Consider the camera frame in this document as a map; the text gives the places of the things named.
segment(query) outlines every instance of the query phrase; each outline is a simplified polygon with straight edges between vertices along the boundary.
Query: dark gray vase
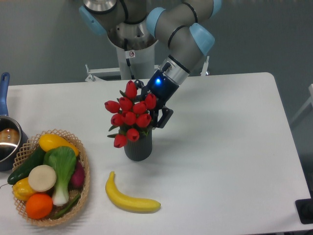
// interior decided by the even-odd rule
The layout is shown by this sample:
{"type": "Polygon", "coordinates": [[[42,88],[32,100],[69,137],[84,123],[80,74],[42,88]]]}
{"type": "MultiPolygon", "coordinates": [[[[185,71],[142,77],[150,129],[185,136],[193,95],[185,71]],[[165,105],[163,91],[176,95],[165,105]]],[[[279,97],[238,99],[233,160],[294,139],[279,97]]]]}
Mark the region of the dark gray vase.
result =
{"type": "Polygon", "coordinates": [[[127,140],[124,150],[126,156],[136,162],[149,157],[152,152],[152,131],[149,131],[148,135],[141,134],[135,142],[127,140]]]}

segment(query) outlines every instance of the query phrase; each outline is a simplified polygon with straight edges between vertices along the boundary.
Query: white radish slice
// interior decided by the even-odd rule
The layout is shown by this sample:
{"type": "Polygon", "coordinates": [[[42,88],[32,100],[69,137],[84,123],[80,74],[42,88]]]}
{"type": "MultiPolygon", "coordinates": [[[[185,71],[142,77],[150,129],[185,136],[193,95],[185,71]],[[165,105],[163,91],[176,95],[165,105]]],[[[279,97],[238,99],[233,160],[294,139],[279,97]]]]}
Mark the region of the white radish slice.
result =
{"type": "Polygon", "coordinates": [[[51,189],[57,180],[54,169],[48,165],[39,165],[31,170],[28,176],[29,186],[37,192],[51,189]]]}

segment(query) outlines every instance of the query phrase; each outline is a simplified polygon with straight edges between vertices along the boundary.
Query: saucepan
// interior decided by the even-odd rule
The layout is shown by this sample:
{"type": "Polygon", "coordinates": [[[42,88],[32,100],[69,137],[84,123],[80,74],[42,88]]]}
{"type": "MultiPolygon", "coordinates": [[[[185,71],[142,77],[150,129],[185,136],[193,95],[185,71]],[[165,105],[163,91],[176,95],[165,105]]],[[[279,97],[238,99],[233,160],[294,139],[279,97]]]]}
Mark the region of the saucepan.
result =
{"type": "Polygon", "coordinates": [[[16,154],[28,139],[18,122],[8,116],[6,97],[9,81],[10,74],[3,73],[0,81],[0,171],[13,168],[16,154]]]}

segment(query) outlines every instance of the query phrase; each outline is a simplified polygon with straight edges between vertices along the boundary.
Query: banana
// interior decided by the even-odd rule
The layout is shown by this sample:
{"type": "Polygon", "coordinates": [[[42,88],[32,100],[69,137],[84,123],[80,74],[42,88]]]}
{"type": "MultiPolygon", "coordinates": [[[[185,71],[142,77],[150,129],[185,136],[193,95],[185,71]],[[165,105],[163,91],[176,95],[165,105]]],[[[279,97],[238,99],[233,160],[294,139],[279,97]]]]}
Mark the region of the banana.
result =
{"type": "Polygon", "coordinates": [[[155,212],[160,209],[161,203],[155,200],[122,194],[115,185],[114,176],[114,171],[111,171],[106,183],[107,195],[114,205],[131,212],[155,212]]]}

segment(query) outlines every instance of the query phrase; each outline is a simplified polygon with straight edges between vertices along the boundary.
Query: wicker basket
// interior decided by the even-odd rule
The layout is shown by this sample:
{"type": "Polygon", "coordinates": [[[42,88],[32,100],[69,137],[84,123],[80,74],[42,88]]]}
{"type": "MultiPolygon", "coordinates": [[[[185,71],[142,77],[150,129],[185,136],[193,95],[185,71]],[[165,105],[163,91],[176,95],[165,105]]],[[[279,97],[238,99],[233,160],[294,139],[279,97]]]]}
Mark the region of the wicker basket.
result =
{"type": "Polygon", "coordinates": [[[13,170],[15,170],[19,165],[21,165],[27,158],[28,156],[35,150],[35,148],[38,146],[38,140],[41,135],[43,134],[55,134],[63,137],[67,141],[71,142],[74,144],[78,149],[79,149],[79,162],[82,164],[85,170],[85,182],[84,186],[81,189],[74,189],[71,188],[70,186],[68,187],[68,193],[69,193],[69,199],[73,199],[77,194],[81,194],[81,197],[78,201],[78,203],[65,215],[63,215],[61,218],[58,219],[50,219],[53,215],[55,215],[59,210],[63,209],[63,207],[56,207],[53,206],[52,212],[45,218],[35,220],[35,219],[30,219],[27,217],[27,213],[25,211],[25,201],[20,201],[16,197],[14,197],[14,205],[16,206],[16,210],[19,212],[19,214],[26,219],[27,222],[37,225],[40,227],[49,227],[49,226],[55,226],[62,224],[71,218],[73,218],[80,209],[84,206],[87,200],[88,192],[89,192],[89,183],[90,183],[90,175],[89,175],[89,164],[88,164],[88,159],[86,156],[86,151],[81,143],[81,141],[71,134],[68,131],[63,131],[63,130],[52,130],[52,131],[43,131],[41,134],[37,134],[35,137],[30,138],[27,143],[25,143],[21,148],[20,151],[17,153],[17,156],[15,158],[15,162],[13,164],[13,170]]]}

